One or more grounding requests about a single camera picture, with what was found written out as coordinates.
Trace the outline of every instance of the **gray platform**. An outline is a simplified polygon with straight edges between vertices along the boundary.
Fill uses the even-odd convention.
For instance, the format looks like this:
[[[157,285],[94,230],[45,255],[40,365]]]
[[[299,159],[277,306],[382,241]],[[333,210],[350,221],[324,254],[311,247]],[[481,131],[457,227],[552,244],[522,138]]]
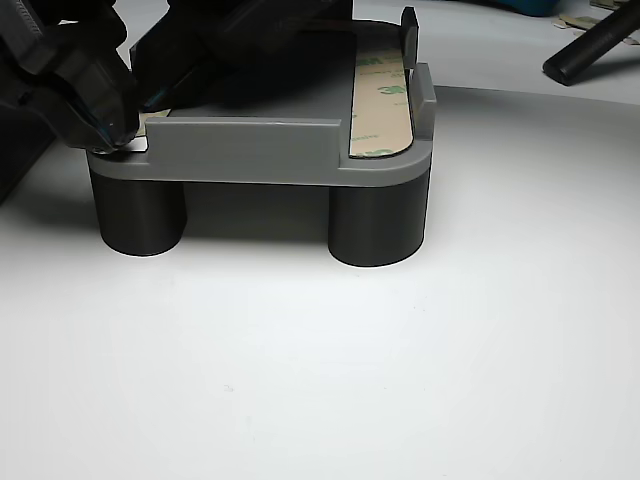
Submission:
[[[349,157],[357,35],[315,31],[268,66],[216,85],[204,106],[149,119],[147,152],[89,154],[90,168],[118,180],[352,187],[411,181],[431,165],[436,104],[429,68],[415,62],[412,12],[394,26],[404,39],[415,138],[400,154]],[[360,31],[379,28],[358,23]]]

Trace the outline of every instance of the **black handle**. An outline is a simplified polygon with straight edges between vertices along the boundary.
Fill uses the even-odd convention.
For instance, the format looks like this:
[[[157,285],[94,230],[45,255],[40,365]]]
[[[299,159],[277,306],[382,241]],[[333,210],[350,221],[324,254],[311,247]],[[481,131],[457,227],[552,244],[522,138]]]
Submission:
[[[544,62],[542,71],[563,85],[640,28],[640,0],[629,0],[600,23]]]

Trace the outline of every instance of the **black cylindrical leg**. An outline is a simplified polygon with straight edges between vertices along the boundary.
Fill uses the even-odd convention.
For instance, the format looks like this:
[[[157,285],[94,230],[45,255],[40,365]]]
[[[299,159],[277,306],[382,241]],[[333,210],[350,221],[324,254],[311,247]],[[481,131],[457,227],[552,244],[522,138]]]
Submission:
[[[424,240],[430,172],[391,187],[333,187],[333,256],[349,265],[378,267],[413,255]]]
[[[115,180],[91,172],[100,233],[126,255],[147,257],[172,249],[187,223],[180,182]]]

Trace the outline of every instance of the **blue object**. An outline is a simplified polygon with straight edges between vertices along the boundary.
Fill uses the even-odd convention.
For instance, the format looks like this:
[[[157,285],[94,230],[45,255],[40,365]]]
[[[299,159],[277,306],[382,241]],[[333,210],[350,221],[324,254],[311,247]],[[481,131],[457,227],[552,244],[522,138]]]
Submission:
[[[518,12],[532,17],[546,17],[553,13],[559,0],[496,0],[496,3],[508,5]]]

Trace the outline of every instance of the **black cylinder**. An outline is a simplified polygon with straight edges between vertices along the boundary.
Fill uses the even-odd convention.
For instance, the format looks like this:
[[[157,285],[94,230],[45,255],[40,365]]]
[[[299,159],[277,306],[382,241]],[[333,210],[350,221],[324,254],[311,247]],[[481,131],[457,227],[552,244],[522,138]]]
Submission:
[[[413,255],[424,240],[430,172],[391,187],[333,187],[331,254],[357,267],[389,265]]]
[[[91,185],[100,233],[112,249],[148,257],[182,238],[187,223],[182,183],[116,180],[91,171]]]
[[[629,0],[544,62],[542,71],[563,85],[640,27],[640,0]]]

